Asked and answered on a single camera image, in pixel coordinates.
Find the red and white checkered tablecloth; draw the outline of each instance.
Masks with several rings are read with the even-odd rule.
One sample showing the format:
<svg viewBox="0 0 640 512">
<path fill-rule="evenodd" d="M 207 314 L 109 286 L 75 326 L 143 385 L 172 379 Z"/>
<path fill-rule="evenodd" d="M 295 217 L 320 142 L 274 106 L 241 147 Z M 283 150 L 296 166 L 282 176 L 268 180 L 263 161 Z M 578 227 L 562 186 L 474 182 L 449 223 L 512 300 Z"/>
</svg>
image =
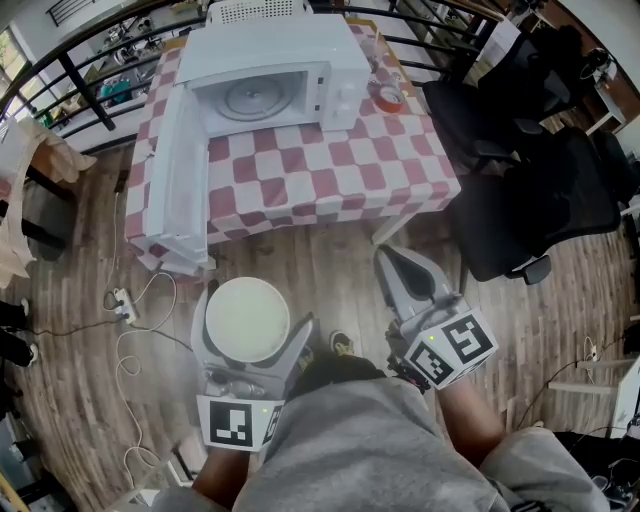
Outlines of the red and white checkered tablecloth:
<svg viewBox="0 0 640 512">
<path fill-rule="evenodd" d="M 364 42 L 368 25 L 351 25 Z M 400 77 L 406 104 L 385 114 L 368 97 L 352 130 L 285 126 L 209 141 L 210 244 L 282 226 L 371 219 L 442 210 L 460 192 L 431 118 L 397 67 L 386 42 L 376 78 Z M 146 237 L 153 151 L 182 49 L 158 63 L 136 141 L 128 184 L 125 236 L 150 269 L 192 273 L 192 264 Z"/>
</svg>

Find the railing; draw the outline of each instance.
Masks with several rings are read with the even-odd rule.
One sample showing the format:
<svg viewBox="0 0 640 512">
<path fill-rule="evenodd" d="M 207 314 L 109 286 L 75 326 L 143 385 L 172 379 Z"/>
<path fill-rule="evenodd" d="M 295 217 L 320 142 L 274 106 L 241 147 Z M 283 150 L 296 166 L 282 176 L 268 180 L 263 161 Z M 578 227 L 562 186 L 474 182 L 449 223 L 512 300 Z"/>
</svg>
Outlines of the railing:
<svg viewBox="0 0 640 512">
<path fill-rule="evenodd" d="M 71 18 L 81 9 L 95 3 L 96 0 L 60 0 L 47 11 L 47 14 L 51 16 L 56 27 L 59 27 L 63 21 Z"/>
<path fill-rule="evenodd" d="M 422 38 L 422 40 L 420 40 L 420 38 L 418 40 L 414 40 L 392 35 L 385 35 L 385 38 L 392 43 L 400 43 L 420 47 L 425 49 L 430 54 L 440 54 L 446 57 L 445 61 L 433 65 L 423 62 L 401 60 L 402 65 L 418 69 L 437 71 L 438 73 L 440 73 L 440 79 L 443 80 L 462 81 L 469 71 L 470 67 L 473 65 L 473 62 L 477 58 L 479 52 L 487 42 L 497 21 L 500 19 L 500 16 L 496 15 L 495 12 L 489 11 L 487 9 L 461 4 L 458 2 L 454 2 L 453 0 L 433 0 L 431 3 L 435 2 L 439 5 L 451 6 L 451 8 L 459 9 L 460 11 L 468 15 L 464 16 L 466 25 L 463 28 L 459 28 L 446 23 L 443 19 L 439 19 L 438 16 L 429 16 L 429 19 L 427 19 L 426 16 L 418 15 L 419 13 L 414 11 L 411 11 L 410 14 L 407 14 L 406 12 L 400 12 L 404 9 L 403 6 L 407 5 L 407 2 L 409 1 L 426 2 L 427 0 L 392 0 L 389 10 L 368 9 L 356 6 L 338 7 L 329 6 L 326 4 L 315 5 L 313 3 L 312 6 L 314 11 L 317 13 L 339 12 L 343 14 L 357 13 L 358 15 L 374 17 L 383 16 L 387 18 L 402 20 L 412 27 L 423 27 L 424 29 L 426 29 L 427 33 L 430 34 L 430 41 L 426 41 L 425 38 Z M 157 41 L 157 38 L 162 34 L 172 32 L 174 30 L 184 29 L 186 27 L 199 26 L 204 23 L 205 16 L 201 12 L 198 12 L 197 14 L 194 13 L 193 18 L 158 27 L 135 37 L 129 37 L 126 40 L 122 40 L 109 46 L 102 53 L 94 55 L 91 58 L 77 64 L 72 62 L 71 58 L 69 57 L 69 51 L 79 44 L 83 43 L 87 39 L 100 34 L 107 29 L 122 26 L 122 23 L 125 20 L 146 16 L 153 10 L 168 6 L 170 4 L 173 4 L 174 2 L 175 0 L 149 0 L 147 2 L 134 4 L 125 9 L 122 9 L 114 15 L 96 23 L 91 28 L 71 37 L 57 48 L 51 50 L 51 52 L 49 52 L 35 64 L 25 66 L 21 73 L 11 83 L 5 95 L 0 98 L 0 121 L 3 121 L 5 119 L 6 112 L 11 101 L 13 101 L 14 98 L 19 98 L 23 102 L 23 106 L 15 115 L 18 115 L 24 109 L 27 109 L 29 115 L 32 115 L 34 118 L 41 121 L 45 121 L 44 124 L 46 126 L 56 131 L 59 131 L 62 128 L 62 125 L 67 124 L 69 121 L 71 121 L 79 114 L 82 114 L 83 112 L 92 111 L 95 114 L 95 117 L 88 119 L 84 123 L 76 120 L 77 126 L 70 126 L 60 132 L 60 136 L 63 138 L 71 137 L 72 135 L 83 132 L 91 128 L 92 126 L 99 125 L 100 123 L 104 125 L 107 130 L 113 131 L 116 128 L 116 124 L 114 122 L 116 118 L 141 109 L 144 106 L 144 101 L 132 101 L 129 102 L 129 104 L 125 103 L 122 105 L 122 108 L 119 109 L 105 109 L 105 103 L 111 102 L 121 95 L 130 95 L 134 91 L 147 88 L 151 83 L 151 76 L 147 75 L 145 77 L 142 77 L 137 80 L 137 83 L 131 85 L 130 87 L 116 90 L 111 94 L 103 95 L 102 97 L 100 97 L 100 94 L 96 93 L 96 90 L 101 86 L 104 80 L 114 77 L 120 73 L 125 73 L 130 70 L 138 70 L 139 68 L 145 66 L 153 68 L 155 62 L 161 56 L 162 45 L 158 45 L 158 48 L 156 48 L 155 51 L 152 51 L 147 55 L 135 56 L 135 58 L 132 59 L 132 62 L 122 62 L 120 65 L 101 72 L 98 76 L 94 76 L 91 79 L 83 78 L 80 71 L 86 69 L 90 64 L 99 59 L 102 59 L 104 56 L 118 55 L 121 50 L 131 48 L 132 45 L 137 42 L 143 40 L 151 42 L 154 39 Z M 64 69 L 64 73 L 46 83 L 45 86 L 31 98 L 27 99 L 23 95 L 21 95 L 20 89 L 29 80 L 31 80 L 34 76 L 36 76 L 38 73 L 43 71 L 55 61 L 58 61 L 61 64 L 62 68 Z M 37 100 L 46 91 L 51 90 L 53 86 L 55 86 L 65 78 L 69 78 L 74 84 L 75 88 L 73 90 L 61 95 L 44 108 L 37 109 L 34 107 L 33 103 L 35 100 Z M 417 86 L 422 85 L 422 83 L 420 82 L 414 83 Z M 64 113 L 62 113 L 59 118 L 51 119 L 51 112 L 54 111 L 54 109 L 58 110 L 57 107 L 65 106 L 68 100 L 76 96 L 78 96 L 82 100 L 81 102 L 76 102 L 79 104 L 76 110 L 69 111 L 68 109 L 65 109 Z M 135 126 L 135 131 L 132 131 L 131 133 L 120 136 L 119 132 L 116 132 L 117 135 L 114 134 L 112 136 L 112 140 L 110 139 L 108 143 L 94 144 L 93 146 L 99 146 L 100 149 L 102 149 L 103 147 L 131 141 L 135 139 L 135 132 L 137 132 L 137 125 Z"/>
</svg>

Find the gray shirt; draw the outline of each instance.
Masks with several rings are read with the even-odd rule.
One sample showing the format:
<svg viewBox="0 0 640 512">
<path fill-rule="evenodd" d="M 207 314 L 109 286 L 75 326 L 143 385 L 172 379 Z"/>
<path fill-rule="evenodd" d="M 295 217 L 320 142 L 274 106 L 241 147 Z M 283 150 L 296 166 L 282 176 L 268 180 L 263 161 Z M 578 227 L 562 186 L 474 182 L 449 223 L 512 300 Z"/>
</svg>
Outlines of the gray shirt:
<svg viewBox="0 0 640 512">
<path fill-rule="evenodd" d="M 506 512 L 529 501 L 553 511 L 609 510 L 550 431 L 511 434 L 478 470 L 443 438 L 419 391 L 389 378 L 331 385 L 289 402 L 265 464 L 234 510 Z M 171 488 L 153 510 L 224 509 Z"/>
</svg>

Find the power strip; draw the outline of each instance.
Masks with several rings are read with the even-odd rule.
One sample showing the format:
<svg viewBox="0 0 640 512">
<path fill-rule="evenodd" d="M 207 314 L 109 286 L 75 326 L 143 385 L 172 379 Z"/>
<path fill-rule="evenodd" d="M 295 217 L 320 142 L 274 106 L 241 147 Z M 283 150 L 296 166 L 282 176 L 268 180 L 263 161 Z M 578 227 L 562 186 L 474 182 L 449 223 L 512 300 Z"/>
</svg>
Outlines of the power strip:
<svg viewBox="0 0 640 512">
<path fill-rule="evenodd" d="M 116 315 L 121 315 L 129 325 L 132 325 L 138 320 L 138 312 L 131 302 L 129 292 L 125 288 L 114 288 L 113 295 L 118 301 L 113 312 Z"/>
</svg>

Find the sneaker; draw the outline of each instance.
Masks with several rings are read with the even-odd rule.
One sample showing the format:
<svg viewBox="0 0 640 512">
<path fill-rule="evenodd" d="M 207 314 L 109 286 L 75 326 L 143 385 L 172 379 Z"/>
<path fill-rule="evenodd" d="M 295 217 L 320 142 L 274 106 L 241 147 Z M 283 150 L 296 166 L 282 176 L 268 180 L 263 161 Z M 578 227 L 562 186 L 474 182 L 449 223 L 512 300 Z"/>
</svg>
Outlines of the sneaker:
<svg viewBox="0 0 640 512">
<path fill-rule="evenodd" d="M 29 345 L 29 350 L 31 351 L 31 361 L 29 361 L 27 368 L 31 366 L 33 363 L 35 363 L 38 360 L 38 356 L 40 355 L 40 350 L 38 349 L 38 345 L 36 345 L 35 343 L 32 343 L 31 345 Z"/>
<path fill-rule="evenodd" d="M 313 362 L 313 350 L 306 345 L 302 349 L 300 356 L 298 357 L 298 367 L 303 372 Z"/>
<path fill-rule="evenodd" d="M 329 346 L 339 356 L 354 356 L 353 341 L 342 331 L 333 331 L 329 335 Z"/>
<path fill-rule="evenodd" d="M 28 318 L 30 312 L 29 301 L 27 299 L 22 299 L 20 301 L 20 305 L 22 306 L 22 310 L 24 311 L 24 316 Z"/>
</svg>

